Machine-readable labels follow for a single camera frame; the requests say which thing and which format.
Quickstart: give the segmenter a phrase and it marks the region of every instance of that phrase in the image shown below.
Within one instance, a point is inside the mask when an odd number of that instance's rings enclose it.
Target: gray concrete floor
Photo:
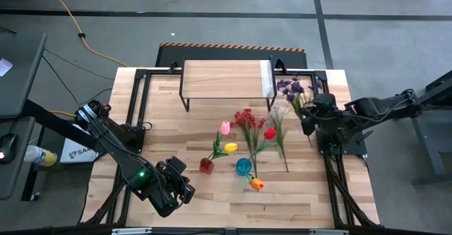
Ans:
[[[240,13],[315,13],[313,0],[64,0],[72,9]],[[321,0],[324,13],[451,15],[452,0]],[[61,9],[57,0],[0,0],[0,8]],[[309,68],[325,68],[317,20],[263,18],[77,17],[90,46],[132,66],[152,66],[161,42],[201,42],[301,47]],[[45,32],[47,48],[91,71],[114,77],[117,64],[88,52],[64,16],[0,15],[0,26],[19,33]],[[451,22],[327,20],[335,68],[346,70],[353,99],[421,90],[451,70]],[[79,100],[112,81],[78,70],[44,53]],[[69,94],[42,63],[30,98],[47,109],[74,111]],[[109,94],[99,98],[108,101]],[[387,227],[452,233],[452,190],[414,189],[411,180],[432,173],[409,120],[387,122],[367,140],[368,163],[381,223]],[[25,179],[26,168],[20,176]],[[0,230],[75,224],[83,209],[90,171],[44,174],[41,199],[0,202]]]

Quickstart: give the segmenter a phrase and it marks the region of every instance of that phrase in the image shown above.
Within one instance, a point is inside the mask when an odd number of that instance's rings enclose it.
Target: blue cup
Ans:
[[[251,171],[251,162],[248,158],[240,158],[239,161],[237,161],[235,172],[240,176],[245,176],[249,171]]]

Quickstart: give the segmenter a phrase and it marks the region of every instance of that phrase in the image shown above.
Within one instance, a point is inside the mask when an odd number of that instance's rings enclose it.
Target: small wooden shelf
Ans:
[[[190,99],[267,99],[270,110],[275,74],[270,60],[188,60],[179,94],[187,112]]]

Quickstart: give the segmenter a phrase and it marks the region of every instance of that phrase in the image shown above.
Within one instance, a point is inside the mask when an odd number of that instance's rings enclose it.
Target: computer mouse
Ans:
[[[0,164],[9,164],[16,157],[16,135],[8,133],[0,137]]]

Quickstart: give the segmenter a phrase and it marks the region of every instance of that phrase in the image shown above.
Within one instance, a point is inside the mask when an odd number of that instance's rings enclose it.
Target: yellow and black striped tape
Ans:
[[[236,44],[192,44],[192,43],[161,43],[160,47],[205,47],[205,48],[222,48],[222,49],[258,49],[271,51],[286,51],[286,52],[304,52],[300,48],[288,47],[260,47],[253,45],[236,45]]]

